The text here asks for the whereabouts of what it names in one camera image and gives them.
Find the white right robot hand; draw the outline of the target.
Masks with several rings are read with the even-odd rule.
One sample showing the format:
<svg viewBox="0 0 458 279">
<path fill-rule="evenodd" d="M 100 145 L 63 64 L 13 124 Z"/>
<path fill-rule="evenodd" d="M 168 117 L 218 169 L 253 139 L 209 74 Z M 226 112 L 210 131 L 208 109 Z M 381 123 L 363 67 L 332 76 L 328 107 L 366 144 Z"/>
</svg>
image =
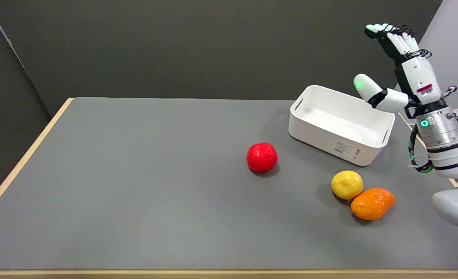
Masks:
<svg viewBox="0 0 458 279">
<path fill-rule="evenodd" d="M 369 24 L 364 34 L 376 39 L 395 64 L 400 90 L 381 87 L 369 76 L 358 74 L 353 84 L 362 99 L 379 111 L 396 113 L 409 107 L 422 107 L 439 101 L 443 92 L 429 62 L 431 51 L 421 49 L 412 28 L 407 25 Z"/>
</svg>

